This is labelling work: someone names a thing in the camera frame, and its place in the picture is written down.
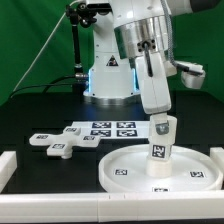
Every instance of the green backdrop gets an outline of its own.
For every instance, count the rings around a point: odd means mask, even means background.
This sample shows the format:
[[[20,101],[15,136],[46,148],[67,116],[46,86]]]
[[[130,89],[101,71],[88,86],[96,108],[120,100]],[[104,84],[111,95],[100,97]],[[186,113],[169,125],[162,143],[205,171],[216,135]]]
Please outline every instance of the green backdrop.
[[[0,104],[7,100],[69,3],[69,0],[0,0]],[[224,3],[214,10],[175,18],[174,34],[176,59],[203,64],[207,77],[202,90],[224,102]],[[92,30],[80,29],[80,36],[82,64],[87,72],[93,64]],[[65,18],[20,87],[48,84],[72,74],[72,46],[71,26]],[[180,75],[168,80],[171,89],[186,89]]]

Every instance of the black tabletop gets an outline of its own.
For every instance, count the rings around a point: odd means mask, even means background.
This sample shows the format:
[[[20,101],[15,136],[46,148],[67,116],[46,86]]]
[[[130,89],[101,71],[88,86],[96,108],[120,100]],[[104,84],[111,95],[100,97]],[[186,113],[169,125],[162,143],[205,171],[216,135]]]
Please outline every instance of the black tabletop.
[[[172,92],[177,117],[175,145],[209,154],[224,146],[224,103],[208,93]],[[69,160],[48,157],[43,146],[31,146],[35,133],[60,134],[73,121],[144,121],[142,105],[100,106],[83,102],[72,93],[21,94],[0,107],[0,152],[16,151],[18,168],[2,194],[103,192],[98,182],[98,163],[107,153],[147,139],[101,140],[93,148],[73,148]],[[162,221],[153,223],[176,223]],[[191,220],[180,223],[223,223],[223,220]]]

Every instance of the white object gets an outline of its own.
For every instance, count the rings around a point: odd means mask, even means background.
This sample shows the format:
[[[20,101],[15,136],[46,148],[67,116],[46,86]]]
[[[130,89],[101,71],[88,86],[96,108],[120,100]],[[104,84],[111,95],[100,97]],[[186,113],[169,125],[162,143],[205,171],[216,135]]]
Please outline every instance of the white object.
[[[161,2],[154,0],[109,0],[114,15],[114,28],[135,21],[163,16]]]
[[[0,192],[17,168],[16,152],[4,152],[0,157]]]
[[[182,83],[190,89],[201,89],[203,83],[205,80],[205,72],[203,72],[202,75],[195,76],[192,74],[189,74],[187,72],[181,73],[181,81]]]
[[[193,13],[190,0],[167,0],[173,16]]]
[[[162,57],[160,53],[150,53],[150,59],[153,77],[148,75],[145,57],[137,57],[135,60],[142,105],[146,114],[161,113],[171,108]]]
[[[97,147],[100,136],[80,135],[81,129],[66,127],[61,135],[35,134],[30,138],[31,145],[50,145],[47,149],[48,156],[61,156],[63,159],[72,157],[72,146]]]
[[[219,190],[223,173],[206,155],[172,147],[170,177],[146,174],[148,145],[129,146],[107,154],[99,164],[99,180],[110,193]],[[160,164],[156,165],[160,174]]]
[[[0,223],[220,219],[223,207],[223,191],[0,195]]]

